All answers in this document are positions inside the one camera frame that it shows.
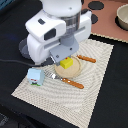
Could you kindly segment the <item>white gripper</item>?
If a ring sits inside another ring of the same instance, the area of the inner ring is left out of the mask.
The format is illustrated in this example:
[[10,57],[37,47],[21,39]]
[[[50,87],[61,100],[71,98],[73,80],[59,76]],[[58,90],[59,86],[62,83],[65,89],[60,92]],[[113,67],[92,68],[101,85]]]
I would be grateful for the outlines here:
[[57,18],[43,10],[29,19],[25,26],[28,53],[30,58],[41,64],[51,57],[55,64],[70,57],[79,49],[79,42],[87,39],[91,33],[90,11],[77,13],[72,17]]

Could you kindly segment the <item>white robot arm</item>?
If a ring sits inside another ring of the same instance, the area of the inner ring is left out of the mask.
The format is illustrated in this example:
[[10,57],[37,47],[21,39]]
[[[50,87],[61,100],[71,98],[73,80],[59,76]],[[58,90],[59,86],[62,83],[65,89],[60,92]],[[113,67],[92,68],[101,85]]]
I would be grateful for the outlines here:
[[25,24],[28,53],[36,64],[51,57],[59,65],[90,36],[92,12],[81,13],[81,0],[40,1],[43,8]]

